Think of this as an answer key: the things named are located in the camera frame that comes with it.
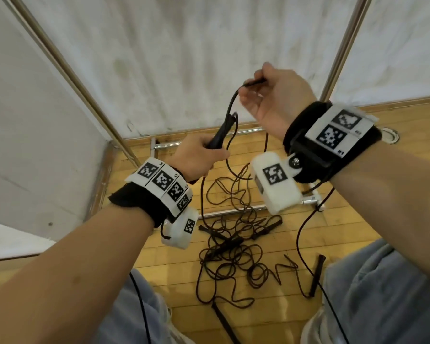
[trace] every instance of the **white wall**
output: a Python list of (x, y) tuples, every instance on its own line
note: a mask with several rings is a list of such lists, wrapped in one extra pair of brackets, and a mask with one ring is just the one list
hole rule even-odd
[(0, 224), (0, 259), (41, 254), (55, 243)]
[[(266, 60), (320, 95), (356, 3), (24, 1), (127, 138), (220, 125), (235, 89)], [(334, 98), (426, 95), (430, 0), (373, 0)]]
[(73, 230), (105, 144), (0, 8), (0, 224), (53, 240)]

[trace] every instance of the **hand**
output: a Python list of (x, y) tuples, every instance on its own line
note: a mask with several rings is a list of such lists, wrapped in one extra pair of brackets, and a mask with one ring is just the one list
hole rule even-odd
[(272, 136), (283, 140), (288, 127), (311, 103), (317, 101), (308, 82), (293, 70), (279, 70), (264, 63), (254, 79), (267, 82), (239, 89), (241, 104)]
[(187, 135), (167, 164), (178, 169), (188, 182), (207, 176), (214, 163), (229, 157), (226, 149), (208, 150), (204, 147), (213, 137), (211, 134)]

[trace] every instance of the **jump rope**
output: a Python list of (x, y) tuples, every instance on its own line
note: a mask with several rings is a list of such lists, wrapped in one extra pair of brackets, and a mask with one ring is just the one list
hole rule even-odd
[[(251, 81), (245, 83), (244, 87), (254, 86), (258, 84), (265, 83), (266, 80), (264, 78), (260, 80)], [(237, 130), (239, 127), (238, 115), (236, 112), (231, 114), (232, 105), (238, 95), (238, 91), (234, 93), (231, 98), (231, 101), (228, 106), (228, 110), (226, 111), (226, 117), (223, 125), (218, 130), (215, 137), (212, 141), (207, 145), (209, 149), (221, 148), (223, 144), (223, 139), (226, 136), (227, 132), (231, 129), (233, 124), (235, 124), (234, 133), (231, 136), (228, 144), (226, 145), (226, 149), (229, 149), (231, 142), (237, 134)], [(268, 134), (266, 133), (265, 141), (264, 141), (264, 152), (267, 150), (268, 145)], [(204, 184), (205, 177), (202, 178), (201, 189), (200, 189), (200, 200), (201, 200), (201, 217), (204, 223), (204, 226), (200, 226), (199, 229), (203, 230), (210, 234), (210, 237), (207, 240), (207, 248), (204, 248), (199, 253), (199, 259), (201, 268), (199, 271), (198, 279), (196, 282), (196, 297), (203, 304), (212, 304), (212, 308), (216, 312), (220, 322), (223, 325), (223, 328), (226, 330), (227, 334), (231, 338), (234, 344), (240, 344), (239, 339), (236, 337), (234, 331), (230, 327), (226, 318), (223, 316), (221, 311), (218, 309), (218, 306), (215, 302), (217, 299), (221, 299), (223, 301), (228, 302), (232, 306), (240, 309), (246, 309), (251, 307), (255, 302), (255, 298), (246, 297), (241, 299), (235, 299), (234, 294), (236, 291), (236, 271), (240, 269), (246, 272), (247, 282), (254, 289), (261, 288), (264, 283), (267, 281), (269, 275), (272, 275), (273, 278), (279, 285), (282, 285), (280, 274), (278, 272), (278, 268), (287, 268), (295, 272), (296, 278), (298, 281), (298, 287), (301, 294), (305, 298), (311, 298), (312, 295), (306, 294), (301, 287), (301, 283), (298, 275), (298, 265), (293, 262), (286, 254), (284, 254), (285, 259), (288, 264), (275, 264), (274, 270), (268, 268), (264, 263), (261, 262), (261, 258), (263, 256), (263, 249), (257, 243), (253, 243), (251, 245), (245, 245), (244, 242), (248, 240), (256, 240), (260, 238), (263, 234), (267, 234), (272, 228), (282, 223), (282, 218), (280, 215), (274, 215), (268, 219), (259, 217), (255, 209), (251, 205), (251, 195), (250, 195), (250, 187), (249, 182), (252, 180), (250, 175), (247, 175), (249, 163), (247, 163), (244, 167), (242, 167), (239, 173), (235, 173), (229, 165), (228, 159), (226, 160), (226, 167), (229, 169), (229, 172), (234, 176), (231, 177), (219, 177), (215, 179), (215, 181), (208, 188), (205, 197), (207, 202), (213, 205), (220, 205), (224, 202), (230, 201), (231, 205), (238, 211), (239, 218), (234, 222), (233, 226), (230, 226), (230, 221), (227, 221), (224, 216), (221, 218), (214, 220), (211, 225), (207, 224), (207, 221), (204, 217)], [(231, 186), (227, 186), (223, 183), (223, 181), (231, 182)], [(245, 188), (242, 188), (241, 181), (245, 181)], [(321, 181), (317, 185), (313, 186), (311, 189), (303, 192), (303, 195), (312, 192), (314, 189), (318, 188), (323, 182)], [(229, 195), (228, 198), (223, 199), (219, 202), (213, 202), (209, 198), (210, 190), (218, 186), (223, 193)], [(321, 206), (328, 200), (328, 198), (334, 192), (334, 188), (327, 194), (327, 196), (321, 201), (319, 205), (315, 207), (315, 209), (310, 213), (310, 215), (304, 220), (303, 224), (298, 229), (297, 237), (296, 237), (296, 250), (298, 252), (298, 256), (303, 262), (306, 269), (315, 278), (314, 272), (309, 268), (307, 263), (304, 261), (301, 252), (299, 251), (299, 237), (301, 235), (301, 231), (303, 230), (305, 224), (314, 216), (314, 214), (319, 211)], [(217, 266), (215, 270), (209, 267), (209, 263), (211, 262), (222, 262)], [(203, 270), (205, 270), (208, 276), (214, 281), (214, 292), (210, 299), (203, 300), (199, 295), (199, 285), (201, 281), (201, 275)], [(134, 284), (134, 288), (136, 289), (138, 298), (140, 300), (140, 306), (142, 308), (143, 320), (145, 322), (145, 330), (147, 333), (148, 343), (151, 344), (151, 337), (149, 333), (149, 326), (146, 319), (145, 309), (143, 305), (143, 300), (140, 295), (138, 286), (132, 276), (132, 273), (129, 274), (132, 282)], [(233, 280), (234, 286), (231, 292), (231, 299), (227, 299), (223, 296), (217, 295), (217, 282), (222, 280)], [(344, 337), (344, 340), (347, 344), (349, 340), (347, 338), (346, 333), (344, 332), (343, 326), (341, 325), (338, 315), (336, 314), (331, 301), (328, 298), (327, 293), (323, 289), (320, 281), (317, 279), (317, 285), (322, 291), (328, 306), (330, 307), (336, 322), (338, 323), (338, 327), (341, 330), (341, 333)]]

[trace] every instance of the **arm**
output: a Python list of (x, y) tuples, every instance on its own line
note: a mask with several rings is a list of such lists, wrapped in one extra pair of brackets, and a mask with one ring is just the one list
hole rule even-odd
[[(191, 134), (167, 162), (185, 179), (229, 153)], [(140, 208), (109, 205), (0, 288), (0, 343), (84, 343), (111, 309), (154, 222)]]
[[(239, 90), (241, 103), (267, 132), (283, 140), (296, 116), (317, 99), (292, 70), (265, 63), (254, 74), (261, 77), (267, 83)], [(430, 162), (378, 142), (331, 183), (373, 229), (430, 277)]]

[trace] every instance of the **wristband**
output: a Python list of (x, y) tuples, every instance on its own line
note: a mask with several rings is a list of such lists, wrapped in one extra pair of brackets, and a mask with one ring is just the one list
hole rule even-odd
[(325, 182), (381, 140), (377, 118), (353, 107), (316, 101), (293, 121), (283, 145), (300, 183)]
[(153, 157), (125, 181), (129, 183), (113, 193), (110, 201), (118, 206), (142, 208), (155, 221), (155, 228), (166, 218), (175, 222), (193, 198), (183, 175)]

